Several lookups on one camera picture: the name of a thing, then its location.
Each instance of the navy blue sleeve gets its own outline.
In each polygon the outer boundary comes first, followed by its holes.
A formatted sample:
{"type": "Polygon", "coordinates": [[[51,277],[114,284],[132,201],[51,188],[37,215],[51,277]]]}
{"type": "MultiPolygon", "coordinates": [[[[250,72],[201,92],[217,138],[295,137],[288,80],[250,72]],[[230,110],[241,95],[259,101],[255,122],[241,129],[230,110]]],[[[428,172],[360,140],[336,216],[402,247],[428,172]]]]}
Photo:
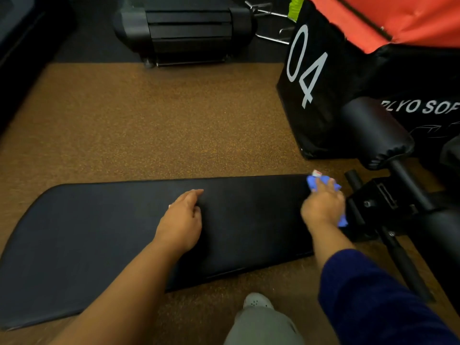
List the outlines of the navy blue sleeve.
{"type": "Polygon", "coordinates": [[[460,344],[416,295],[355,249],[326,262],[319,302],[342,345],[460,344]]]}

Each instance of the number 04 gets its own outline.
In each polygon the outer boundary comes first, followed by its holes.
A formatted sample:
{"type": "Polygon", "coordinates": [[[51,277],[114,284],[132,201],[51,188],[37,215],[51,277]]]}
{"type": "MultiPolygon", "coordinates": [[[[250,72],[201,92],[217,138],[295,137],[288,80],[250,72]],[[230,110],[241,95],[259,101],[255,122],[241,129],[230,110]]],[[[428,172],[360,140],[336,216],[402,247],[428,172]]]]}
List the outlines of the number 04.
{"type": "MultiPolygon", "coordinates": [[[[295,81],[297,74],[299,73],[300,65],[302,64],[302,60],[305,55],[305,49],[307,48],[307,41],[308,41],[308,26],[306,24],[303,24],[300,27],[299,31],[297,32],[294,38],[294,41],[292,42],[291,51],[289,52],[289,57],[287,59],[288,64],[286,65],[286,74],[288,75],[287,78],[291,82],[295,81]],[[291,64],[292,51],[294,50],[294,46],[296,45],[297,40],[299,39],[301,34],[304,34],[304,44],[302,47],[302,52],[300,53],[299,61],[297,62],[297,66],[294,71],[294,75],[291,75],[291,73],[289,72],[289,66],[291,64]]],[[[313,87],[315,86],[316,81],[318,80],[319,74],[321,74],[321,70],[324,67],[324,63],[326,62],[327,57],[328,57],[328,54],[324,52],[321,55],[321,57],[316,59],[316,61],[308,69],[306,69],[305,72],[300,76],[299,84],[300,84],[300,87],[302,88],[302,91],[305,94],[304,99],[302,100],[302,107],[304,109],[305,109],[305,106],[307,105],[307,101],[311,103],[313,100],[313,97],[311,96],[311,91],[313,90],[313,87]],[[308,76],[308,74],[310,74],[315,69],[316,69],[315,74],[313,76],[313,79],[311,80],[310,86],[308,87],[305,84],[305,78],[308,76]]]]}

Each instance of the yellow-green object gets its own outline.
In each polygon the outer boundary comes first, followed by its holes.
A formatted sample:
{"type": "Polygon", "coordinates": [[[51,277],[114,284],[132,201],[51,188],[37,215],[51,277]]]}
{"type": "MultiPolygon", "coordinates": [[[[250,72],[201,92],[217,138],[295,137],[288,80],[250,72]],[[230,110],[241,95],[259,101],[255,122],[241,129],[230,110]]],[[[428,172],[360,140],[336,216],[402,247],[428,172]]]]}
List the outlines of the yellow-green object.
{"type": "Polygon", "coordinates": [[[304,0],[291,0],[291,3],[289,4],[288,17],[291,18],[293,21],[297,21],[303,3],[304,0]]]}

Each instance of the red fabric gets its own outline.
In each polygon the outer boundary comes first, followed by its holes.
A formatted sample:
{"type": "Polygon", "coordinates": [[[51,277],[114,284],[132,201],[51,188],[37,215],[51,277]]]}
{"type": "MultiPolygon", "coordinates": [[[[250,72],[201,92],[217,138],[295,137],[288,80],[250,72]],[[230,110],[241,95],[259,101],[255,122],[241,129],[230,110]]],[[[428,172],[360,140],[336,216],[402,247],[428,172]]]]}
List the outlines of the red fabric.
{"type": "MultiPolygon", "coordinates": [[[[337,0],[311,0],[365,53],[389,41],[337,0]]],[[[346,0],[393,37],[392,43],[460,48],[460,0],[346,0]]]]}

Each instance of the white shoe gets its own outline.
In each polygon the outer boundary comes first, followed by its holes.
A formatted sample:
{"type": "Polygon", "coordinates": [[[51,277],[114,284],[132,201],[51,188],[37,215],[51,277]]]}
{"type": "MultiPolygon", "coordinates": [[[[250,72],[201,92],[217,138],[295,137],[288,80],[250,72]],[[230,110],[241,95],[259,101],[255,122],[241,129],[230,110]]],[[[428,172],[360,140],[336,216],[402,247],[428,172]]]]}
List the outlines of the white shoe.
{"type": "Polygon", "coordinates": [[[270,300],[266,296],[260,293],[250,293],[248,294],[246,299],[244,299],[244,303],[243,303],[244,309],[247,307],[254,307],[254,306],[268,307],[269,309],[272,309],[272,310],[275,309],[273,305],[271,304],[270,300]]]}

